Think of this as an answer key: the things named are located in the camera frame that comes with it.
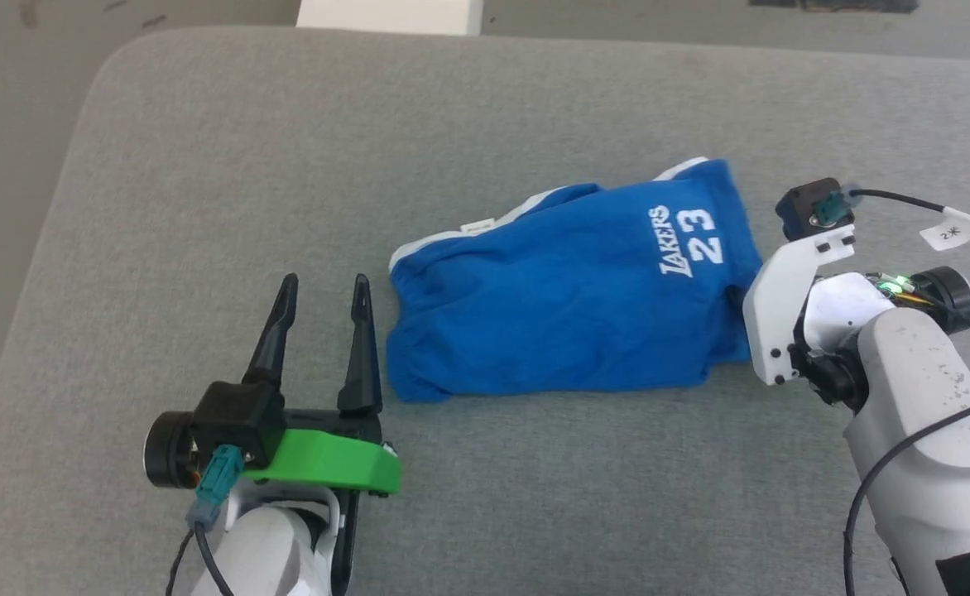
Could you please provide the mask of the white band right gripper body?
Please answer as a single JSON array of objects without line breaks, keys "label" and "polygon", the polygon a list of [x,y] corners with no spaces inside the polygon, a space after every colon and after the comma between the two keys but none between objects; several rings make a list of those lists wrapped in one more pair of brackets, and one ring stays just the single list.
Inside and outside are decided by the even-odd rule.
[{"label": "white band right gripper body", "polygon": [[860,276],[817,283],[824,265],[853,254],[853,226],[845,225],[780,246],[765,261],[742,302],[758,380],[776,387],[806,380],[827,404],[855,405],[858,367],[841,354],[860,327]]}]

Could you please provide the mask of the green band left gripper body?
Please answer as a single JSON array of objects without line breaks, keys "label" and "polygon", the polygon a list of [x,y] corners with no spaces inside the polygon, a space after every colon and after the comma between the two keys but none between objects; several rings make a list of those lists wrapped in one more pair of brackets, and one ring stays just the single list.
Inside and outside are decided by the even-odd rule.
[{"label": "green band left gripper body", "polygon": [[401,491],[377,415],[295,410],[266,470],[242,478],[242,586],[261,595],[344,595],[360,498]]}]

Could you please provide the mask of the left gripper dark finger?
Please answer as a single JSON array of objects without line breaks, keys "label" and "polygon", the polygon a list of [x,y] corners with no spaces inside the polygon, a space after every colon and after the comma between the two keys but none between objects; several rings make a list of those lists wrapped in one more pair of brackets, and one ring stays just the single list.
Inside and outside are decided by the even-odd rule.
[{"label": "left gripper dark finger", "polygon": [[343,415],[376,415],[382,411],[382,373],[377,353],[374,306],[369,279],[356,275],[350,306],[353,339],[348,356],[348,372],[337,407]]},{"label": "left gripper dark finger", "polygon": [[259,335],[249,366],[242,376],[244,384],[266,382],[273,387],[281,387],[287,335],[295,324],[296,318],[297,288],[299,288],[299,277],[296,274],[285,275]]}]

